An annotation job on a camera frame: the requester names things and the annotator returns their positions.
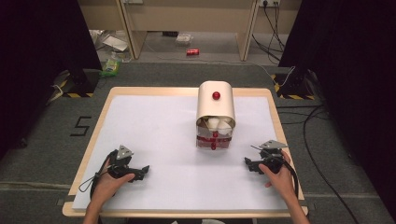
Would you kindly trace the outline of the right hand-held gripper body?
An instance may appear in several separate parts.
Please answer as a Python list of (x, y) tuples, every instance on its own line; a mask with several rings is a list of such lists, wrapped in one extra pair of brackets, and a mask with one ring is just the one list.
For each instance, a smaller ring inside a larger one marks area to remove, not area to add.
[(269, 140), (259, 145), (262, 163), (274, 174), (277, 174), (283, 165), (284, 156), (282, 149), (284, 147), (287, 147), (287, 145), (276, 140)]

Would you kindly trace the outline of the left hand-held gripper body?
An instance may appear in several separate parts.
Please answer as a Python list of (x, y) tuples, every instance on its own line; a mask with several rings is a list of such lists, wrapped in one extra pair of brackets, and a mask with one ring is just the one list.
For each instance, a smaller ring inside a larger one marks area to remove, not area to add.
[(129, 167), (129, 162), (134, 153), (127, 147), (120, 145), (109, 153), (107, 172), (113, 178), (121, 178), (128, 174), (135, 174), (136, 170)]

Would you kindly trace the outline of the person's right hand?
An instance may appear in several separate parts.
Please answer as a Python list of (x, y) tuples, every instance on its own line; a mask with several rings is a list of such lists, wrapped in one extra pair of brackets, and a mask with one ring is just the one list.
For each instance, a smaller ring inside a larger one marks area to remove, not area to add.
[(296, 197), (290, 170), (283, 165), (277, 174), (273, 173), (266, 165), (260, 164), (259, 168), (269, 179), (264, 184), (266, 188), (274, 187), (284, 201)]

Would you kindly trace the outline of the person's left hand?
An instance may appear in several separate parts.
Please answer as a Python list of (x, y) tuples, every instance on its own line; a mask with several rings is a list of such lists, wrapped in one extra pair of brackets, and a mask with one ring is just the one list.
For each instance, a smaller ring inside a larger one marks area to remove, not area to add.
[(91, 196), (90, 204), (102, 207), (117, 190), (134, 178), (134, 174), (128, 174), (120, 178), (112, 177), (108, 171), (108, 161), (105, 163), (105, 168), (99, 175), (98, 182), (94, 188)]

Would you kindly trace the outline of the white table mat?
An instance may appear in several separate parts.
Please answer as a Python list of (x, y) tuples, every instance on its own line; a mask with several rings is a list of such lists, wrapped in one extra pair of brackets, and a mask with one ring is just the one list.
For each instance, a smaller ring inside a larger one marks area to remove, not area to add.
[(264, 97), (234, 100), (236, 126), (226, 149), (196, 146), (194, 96), (115, 97), (92, 149), (84, 178), (101, 167), (107, 154), (126, 146), (130, 165), (149, 171), (123, 185), (107, 210), (148, 212), (256, 212), (282, 210), (284, 202), (267, 178), (249, 171), (246, 159), (259, 159), (257, 147), (276, 137)]

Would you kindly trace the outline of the white storage box red knobs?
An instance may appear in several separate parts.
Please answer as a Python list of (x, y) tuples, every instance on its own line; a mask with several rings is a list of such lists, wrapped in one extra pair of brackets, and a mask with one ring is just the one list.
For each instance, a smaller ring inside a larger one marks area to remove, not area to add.
[(203, 82), (198, 89), (198, 103), (196, 113), (196, 146), (216, 150), (228, 148), (233, 131), (230, 134), (219, 134), (218, 129), (209, 130), (206, 122), (209, 118), (219, 118), (236, 125), (233, 88), (226, 81), (209, 80)]

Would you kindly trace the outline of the stand base striped tape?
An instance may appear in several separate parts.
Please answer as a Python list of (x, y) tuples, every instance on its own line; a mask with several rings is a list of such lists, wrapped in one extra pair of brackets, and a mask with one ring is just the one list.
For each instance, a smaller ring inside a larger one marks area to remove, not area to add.
[(65, 73), (64, 80), (60, 84), (63, 97), (83, 98), (93, 97), (94, 91), (99, 81), (99, 70), (83, 70), (81, 74), (72, 75)]
[(315, 95), (309, 86), (306, 74), (288, 72), (271, 75), (276, 96), (282, 99), (314, 100)]

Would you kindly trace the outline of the green packet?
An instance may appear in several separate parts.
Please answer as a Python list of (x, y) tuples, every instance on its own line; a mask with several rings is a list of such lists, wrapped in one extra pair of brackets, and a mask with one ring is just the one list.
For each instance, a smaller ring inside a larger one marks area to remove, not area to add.
[(102, 71), (100, 72), (100, 75), (102, 77), (114, 77), (119, 73), (119, 69), (120, 69), (119, 61), (108, 59), (105, 62)]

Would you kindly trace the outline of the black curtain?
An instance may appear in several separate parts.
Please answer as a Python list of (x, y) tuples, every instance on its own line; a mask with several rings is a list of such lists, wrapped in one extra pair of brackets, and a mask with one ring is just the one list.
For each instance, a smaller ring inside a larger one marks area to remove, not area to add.
[(29, 132), (52, 81), (101, 64), (78, 0), (0, 0), (0, 160)]
[(349, 150), (396, 220), (396, 0), (302, 0), (280, 63), (316, 73)]

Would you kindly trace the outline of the crumpled white plastic sheet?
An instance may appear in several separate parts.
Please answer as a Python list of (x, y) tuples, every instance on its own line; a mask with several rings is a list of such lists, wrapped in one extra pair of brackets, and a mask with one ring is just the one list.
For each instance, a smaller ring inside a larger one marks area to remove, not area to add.
[(124, 52), (129, 48), (125, 40), (106, 30), (90, 30), (89, 33), (96, 50), (109, 47), (115, 52)]

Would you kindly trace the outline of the clear plastic box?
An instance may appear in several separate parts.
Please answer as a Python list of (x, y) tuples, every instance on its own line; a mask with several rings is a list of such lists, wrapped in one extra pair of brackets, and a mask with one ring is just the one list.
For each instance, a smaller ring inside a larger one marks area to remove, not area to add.
[(175, 40), (177, 46), (188, 46), (193, 40), (193, 36), (189, 34), (179, 34)]

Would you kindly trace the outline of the wooden desk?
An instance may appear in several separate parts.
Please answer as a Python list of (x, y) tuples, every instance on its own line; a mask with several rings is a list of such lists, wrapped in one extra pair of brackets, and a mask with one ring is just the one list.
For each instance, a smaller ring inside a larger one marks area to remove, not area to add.
[(149, 31), (234, 33), (248, 57), (258, 0), (77, 0), (91, 30), (122, 30), (138, 59)]

